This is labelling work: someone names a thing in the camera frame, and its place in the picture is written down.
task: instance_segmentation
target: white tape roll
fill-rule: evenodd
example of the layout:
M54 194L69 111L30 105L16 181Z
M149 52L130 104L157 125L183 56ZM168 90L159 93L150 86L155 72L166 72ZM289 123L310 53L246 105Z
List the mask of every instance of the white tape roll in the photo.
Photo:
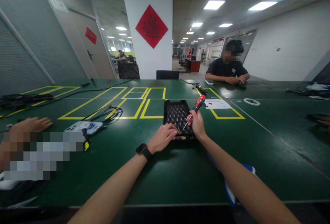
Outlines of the white tape roll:
M260 103L257 100L254 100L254 99L251 99L251 98L245 98L244 102L246 102L247 104L250 104L250 105L255 105L255 106L260 105Z

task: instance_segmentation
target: smartwatch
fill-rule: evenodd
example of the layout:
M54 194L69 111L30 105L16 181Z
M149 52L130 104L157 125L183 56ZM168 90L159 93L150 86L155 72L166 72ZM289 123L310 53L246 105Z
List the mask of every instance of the smartwatch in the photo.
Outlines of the smartwatch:
M147 161L149 162L150 160L152 160L152 154L150 153L150 151L148 150L148 147L145 143L142 143L141 145L139 145L137 147L137 149L135 149L136 153L138 154L143 154Z

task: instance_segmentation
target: red diamond decoration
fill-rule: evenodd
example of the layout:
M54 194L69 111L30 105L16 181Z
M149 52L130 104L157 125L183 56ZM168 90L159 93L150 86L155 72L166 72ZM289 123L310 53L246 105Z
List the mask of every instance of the red diamond decoration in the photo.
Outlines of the red diamond decoration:
M145 10L135 29L153 49L168 31L151 5Z

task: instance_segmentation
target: green workbench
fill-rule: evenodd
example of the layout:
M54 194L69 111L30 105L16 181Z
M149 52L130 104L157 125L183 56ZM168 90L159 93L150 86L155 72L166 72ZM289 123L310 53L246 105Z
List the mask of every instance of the green workbench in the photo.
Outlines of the green workbench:
M31 93L54 96L110 87L126 80L99 80L80 87L86 79L62 82ZM201 107L206 132L239 162L254 166L258 177L286 202L330 200L330 136L305 119L309 113L330 114L329 102L285 93L302 82L248 82L246 90L224 83L208 88L208 97L222 97L233 109ZM63 132L98 108L111 103L123 115L92 137L87 152L64 162L57 179L49 182L30 206L81 206L148 143L163 124L164 99L186 99L190 108L199 93L180 80L133 80L110 90L77 94L53 104L30 108L0 120L0 129L17 119L49 117L49 132ZM252 98L259 106L243 101ZM147 164L125 205L228 204L224 178L205 149L196 143L172 143Z

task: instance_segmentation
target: black tray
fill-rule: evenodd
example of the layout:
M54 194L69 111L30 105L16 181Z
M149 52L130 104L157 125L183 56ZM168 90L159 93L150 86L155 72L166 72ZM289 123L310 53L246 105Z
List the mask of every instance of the black tray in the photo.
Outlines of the black tray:
M169 100L165 101L163 124L172 123L180 132L182 132L181 135L176 135L173 139L175 141L197 140L191 126L187 125L184 131L182 131L183 127L186 125L186 117L190 114L189 110L189 106L185 100L181 100L180 102L171 102Z

